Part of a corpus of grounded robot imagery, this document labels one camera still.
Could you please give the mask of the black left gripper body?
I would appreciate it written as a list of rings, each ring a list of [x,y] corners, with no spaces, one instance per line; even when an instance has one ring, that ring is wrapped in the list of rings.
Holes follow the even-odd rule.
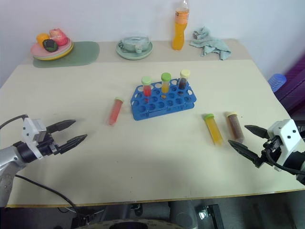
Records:
[[[52,137],[52,133],[58,131],[60,131],[58,127],[47,127],[43,140],[37,145],[38,150],[43,156],[63,154],[61,147],[55,143]]]

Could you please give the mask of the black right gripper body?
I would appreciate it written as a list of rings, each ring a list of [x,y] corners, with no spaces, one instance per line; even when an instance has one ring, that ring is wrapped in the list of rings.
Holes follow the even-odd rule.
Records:
[[[267,163],[270,166],[279,168],[276,164],[282,153],[281,145],[282,141],[278,136],[268,139],[263,144],[264,149],[261,151],[261,156],[254,160],[254,165],[260,168],[263,163]]]

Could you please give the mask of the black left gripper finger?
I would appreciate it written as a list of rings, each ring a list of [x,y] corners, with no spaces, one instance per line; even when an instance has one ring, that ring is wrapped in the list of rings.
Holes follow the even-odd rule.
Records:
[[[87,137],[87,134],[80,135],[77,137],[74,137],[70,140],[68,140],[65,144],[58,147],[57,152],[58,153],[65,153],[73,148],[75,148],[77,145],[79,145],[85,138]]]
[[[46,127],[46,130],[47,130],[47,133],[59,132],[59,131],[62,131],[64,129],[68,128],[69,126],[71,126],[75,122],[76,122],[76,120],[60,121],[60,122],[57,122],[55,124],[52,124],[52,125]]]

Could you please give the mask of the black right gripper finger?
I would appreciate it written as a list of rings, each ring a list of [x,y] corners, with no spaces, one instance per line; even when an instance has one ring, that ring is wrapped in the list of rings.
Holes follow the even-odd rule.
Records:
[[[264,129],[262,127],[256,126],[256,125],[245,125],[244,126],[247,130],[249,130],[254,135],[263,138],[263,139],[269,139],[269,134],[267,129]]]
[[[232,140],[228,140],[228,143],[237,153],[249,159],[252,163],[255,164],[257,160],[259,160],[259,156],[249,150],[248,147],[246,147],[245,145]]]

